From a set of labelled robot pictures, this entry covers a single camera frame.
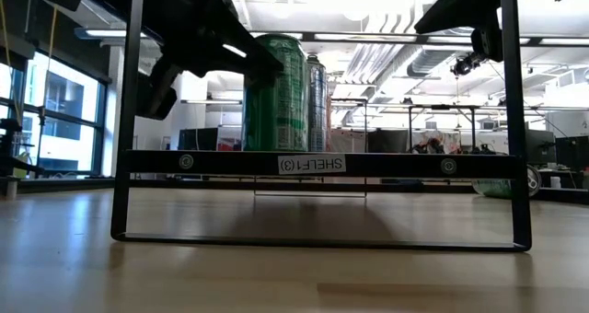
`yellow cable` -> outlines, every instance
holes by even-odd
[[[12,73],[14,73],[14,69],[10,64],[10,47],[8,45],[8,28],[6,26],[6,13],[4,10],[4,0],[0,0],[0,16],[2,16],[2,31],[4,32],[4,43],[5,43],[5,51],[6,51],[6,61],[8,62],[8,71],[12,70],[10,73],[10,86],[9,89],[12,88]],[[17,114],[17,122],[18,125],[21,125],[21,112],[18,108],[18,102],[15,100],[15,113]]]
[[[53,7],[53,20],[52,20],[52,34],[49,38],[49,59],[47,60],[47,72],[45,72],[45,94],[43,95],[43,106],[45,106],[45,102],[47,101],[47,93],[49,87],[49,69],[52,65],[52,56],[53,56],[53,37],[55,37],[55,22],[57,22],[57,7]]]

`shelf label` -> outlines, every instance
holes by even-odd
[[[278,156],[280,175],[346,172],[345,155]]]

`ceiling light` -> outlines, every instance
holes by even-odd
[[[589,47],[589,38],[544,38],[540,45],[575,45]]]
[[[231,45],[223,44],[223,48],[225,48],[226,50],[229,50],[229,51],[231,51],[231,52],[233,52],[233,53],[241,56],[242,58],[248,57],[247,54],[245,54],[244,52],[240,51],[239,49],[237,49],[237,48],[235,48],[235,47],[233,47]]]
[[[462,51],[472,52],[470,45],[423,45],[425,51]]]
[[[86,29],[86,35],[93,38],[125,38],[127,31],[124,29]],[[143,32],[141,38],[147,38]]]
[[[280,32],[280,31],[265,31],[265,32],[250,32],[250,34],[254,37],[257,38],[259,36],[263,36],[266,34],[283,34],[292,38],[295,38],[297,40],[302,40],[303,39],[303,34],[302,33],[292,33],[292,32]]]
[[[363,107],[362,102],[332,102],[331,107]]]
[[[241,100],[182,100],[182,103],[202,105],[241,105]]]
[[[430,37],[428,42],[442,42],[442,43],[465,43],[470,44],[470,37],[463,36],[443,36],[443,37]]]
[[[416,36],[387,35],[387,34],[351,34],[351,33],[316,33],[318,41],[382,41],[382,42],[415,42]]]

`glass panel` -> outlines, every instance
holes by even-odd
[[[42,106],[45,79],[48,78],[45,96],[47,110],[58,111],[87,121],[96,121],[98,81],[55,60],[51,60],[49,65],[48,60],[47,56],[35,53],[35,58],[29,61],[25,102]]]
[[[25,157],[31,165],[37,165],[39,145],[39,115],[25,111],[22,118],[22,142],[19,155]]]
[[[92,169],[95,130],[47,118],[40,144],[40,166],[50,170]]]
[[[11,98],[11,77],[12,69],[5,64],[0,64],[0,97]]]
[[[0,119],[7,119],[8,118],[8,107],[7,106],[0,106]]]

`metal rack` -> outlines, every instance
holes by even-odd
[[[517,0],[502,0],[505,90],[510,156],[386,154],[305,154],[257,152],[137,151],[133,147],[143,0],[132,0],[128,17],[121,98],[119,157],[110,233],[116,240],[183,244],[289,246],[312,248],[429,249],[452,251],[526,251],[532,246],[526,187],[525,121]],[[331,160],[340,168],[323,168],[321,176],[432,179],[508,179],[512,181],[514,239],[505,244],[380,242],[317,239],[174,237],[127,231],[131,173],[207,175],[292,175],[302,159]]]

